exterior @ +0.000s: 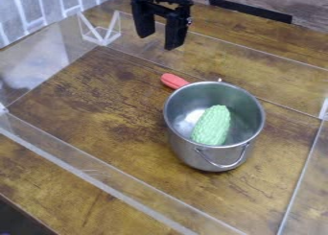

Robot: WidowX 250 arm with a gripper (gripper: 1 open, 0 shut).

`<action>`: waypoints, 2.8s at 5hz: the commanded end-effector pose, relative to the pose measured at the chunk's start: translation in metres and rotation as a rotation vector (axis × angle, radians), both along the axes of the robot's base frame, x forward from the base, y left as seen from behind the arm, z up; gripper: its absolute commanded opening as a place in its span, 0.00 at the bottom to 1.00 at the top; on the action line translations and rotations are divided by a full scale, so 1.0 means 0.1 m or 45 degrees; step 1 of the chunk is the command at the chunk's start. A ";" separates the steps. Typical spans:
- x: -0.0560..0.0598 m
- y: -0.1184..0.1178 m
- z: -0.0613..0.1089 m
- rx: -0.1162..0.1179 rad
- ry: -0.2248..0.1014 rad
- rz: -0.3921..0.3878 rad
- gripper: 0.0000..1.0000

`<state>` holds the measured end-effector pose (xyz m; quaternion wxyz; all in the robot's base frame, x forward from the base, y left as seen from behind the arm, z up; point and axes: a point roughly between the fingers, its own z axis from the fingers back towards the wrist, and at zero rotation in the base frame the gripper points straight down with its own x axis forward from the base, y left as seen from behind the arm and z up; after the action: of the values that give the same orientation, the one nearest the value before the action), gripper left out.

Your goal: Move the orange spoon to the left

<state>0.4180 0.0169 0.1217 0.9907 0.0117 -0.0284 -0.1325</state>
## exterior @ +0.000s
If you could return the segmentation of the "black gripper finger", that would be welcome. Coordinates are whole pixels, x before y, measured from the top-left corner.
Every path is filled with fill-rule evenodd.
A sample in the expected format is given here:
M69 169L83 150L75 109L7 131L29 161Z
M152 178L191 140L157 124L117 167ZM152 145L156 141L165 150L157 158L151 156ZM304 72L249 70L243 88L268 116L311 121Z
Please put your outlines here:
M145 2L132 0L132 15L137 35L145 38L155 33L155 17Z
M189 23L189 14L187 12L171 12L167 14L164 44L167 50L173 50L184 44Z

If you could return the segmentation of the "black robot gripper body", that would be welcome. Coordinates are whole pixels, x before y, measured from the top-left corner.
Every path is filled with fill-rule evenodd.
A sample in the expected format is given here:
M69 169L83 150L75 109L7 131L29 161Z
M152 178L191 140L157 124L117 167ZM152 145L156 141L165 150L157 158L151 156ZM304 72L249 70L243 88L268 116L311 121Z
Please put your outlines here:
M175 12L185 17L191 14L192 0L131 0L132 13L143 15L149 12L164 12L167 9L159 6L159 3L177 4Z

